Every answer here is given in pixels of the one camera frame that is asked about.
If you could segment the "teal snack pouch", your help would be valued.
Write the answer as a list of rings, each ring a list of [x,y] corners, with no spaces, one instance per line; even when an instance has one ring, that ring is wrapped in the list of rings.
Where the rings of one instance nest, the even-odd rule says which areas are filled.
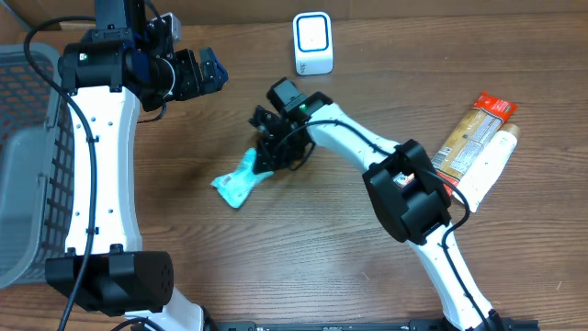
[[[255,174],[256,157],[255,148],[249,148],[233,172],[216,177],[210,183],[234,209],[238,209],[244,204],[256,185],[274,175],[273,171]]]

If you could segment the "orange brown snack packet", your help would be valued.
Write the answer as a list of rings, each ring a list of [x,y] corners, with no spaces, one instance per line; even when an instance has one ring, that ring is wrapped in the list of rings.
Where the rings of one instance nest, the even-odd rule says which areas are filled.
[[[483,92],[434,155],[432,165],[437,174],[450,182],[447,193],[454,192],[492,136],[502,128],[517,109],[515,103]]]

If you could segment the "white tube gold cap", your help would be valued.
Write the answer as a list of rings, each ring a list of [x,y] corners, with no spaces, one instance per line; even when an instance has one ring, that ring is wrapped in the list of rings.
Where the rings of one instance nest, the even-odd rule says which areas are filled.
[[[471,212],[476,212],[486,194],[503,172],[517,146],[521,129],[515,124],[504,124],[484,147],[457,189],[466,198]]]

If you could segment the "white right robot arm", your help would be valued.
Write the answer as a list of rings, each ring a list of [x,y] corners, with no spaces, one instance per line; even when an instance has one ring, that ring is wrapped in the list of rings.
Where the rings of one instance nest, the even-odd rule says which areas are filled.
[[[271,102],[274,111],[258,106],[249,120],[259,132],[254,173],[295,171],[317,146],[338,154],[361,173],[382,227],[418,256],[446,323],[455,330],[503,329],[459,251],[448,183],[421,144],[378,136],[321,92],[272,97]]]

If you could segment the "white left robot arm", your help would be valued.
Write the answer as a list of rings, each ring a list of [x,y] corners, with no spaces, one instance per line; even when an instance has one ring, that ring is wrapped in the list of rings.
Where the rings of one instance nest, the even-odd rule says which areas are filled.
[[[152,22],[141,31],[89,30],[65,47],[60,92],[73,120],[73,213],[63,257],[45,279],[68,303],[153,330],[212,330],[208,312],[174,284],[164,251],[142,247],[134,199],[134,138],[141,111],[222,89],[214,52],[176,51],[175,33]]]

